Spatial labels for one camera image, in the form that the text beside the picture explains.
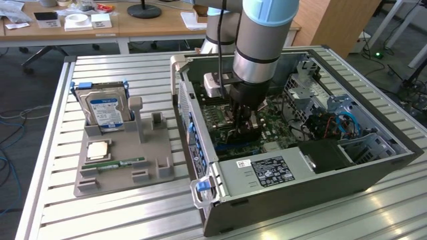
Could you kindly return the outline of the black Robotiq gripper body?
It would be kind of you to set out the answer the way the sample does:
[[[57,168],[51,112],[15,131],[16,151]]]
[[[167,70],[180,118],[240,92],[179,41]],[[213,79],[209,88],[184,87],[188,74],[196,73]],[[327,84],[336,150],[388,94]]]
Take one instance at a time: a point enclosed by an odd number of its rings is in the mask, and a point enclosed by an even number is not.
[[[244,106],[252,111],[256,111],[267,97],[269,84],[269,80],[261,83],[249,83],[245,81],[232,83],[229,88],[232,106]]]

